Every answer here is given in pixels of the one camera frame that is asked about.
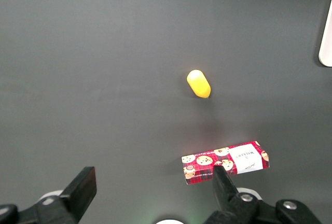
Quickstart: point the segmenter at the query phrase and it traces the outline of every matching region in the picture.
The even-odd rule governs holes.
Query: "yellow object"
[[[191,71],[187,76],[187,82],[198,97],[206,99],[210,96],[211,87],[202,71]]]

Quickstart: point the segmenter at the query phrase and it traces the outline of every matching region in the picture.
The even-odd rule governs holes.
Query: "cookie box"
[[[212,179],[213,166],[223,166],[228,174],[241,174],[268,168],[269,156],[257,141],[232,145],[182,157],[187,184]]]

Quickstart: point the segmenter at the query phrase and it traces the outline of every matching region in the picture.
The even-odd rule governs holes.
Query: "bolt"
[[[290,202],[290,201],[285,201],[283,205],[285,208],[288,208],[291,210],[295,210],[297,208],[296,204],[294,202]]]
[[[9,208],[8,208],[8,207],[5,207],[5,208],[0,208],[0,215],[3,215],[3,214],[5,214],[5,213],[7,213],[7,212],[8,212],[8,210],[9,210]]]
[[[251,202],[253,200],[253,197],[249,194],[242,194],[241,199],[245,202]]]
[[[46,200],[43,201],[43,205],[49,205],[51,204],[52,202],[54,202],[54,200],[52,198],[47,198]]]

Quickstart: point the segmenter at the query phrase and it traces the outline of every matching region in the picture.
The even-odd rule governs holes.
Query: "gray backdrop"
[[[0,203],[32,205],[87,165],[81,223],[200,224],[212,183],[181,156],[258,140],[271,168],[233,176],[269,204],[332,220],[330,0],[0,0]],[[202,70],[210,99],[186,82]]]

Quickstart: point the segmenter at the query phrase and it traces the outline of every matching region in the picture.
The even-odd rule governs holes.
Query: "white label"
[[[237,166],[238,174],[263,169],[261,155],[252,144],[231,148],[229,154]]]

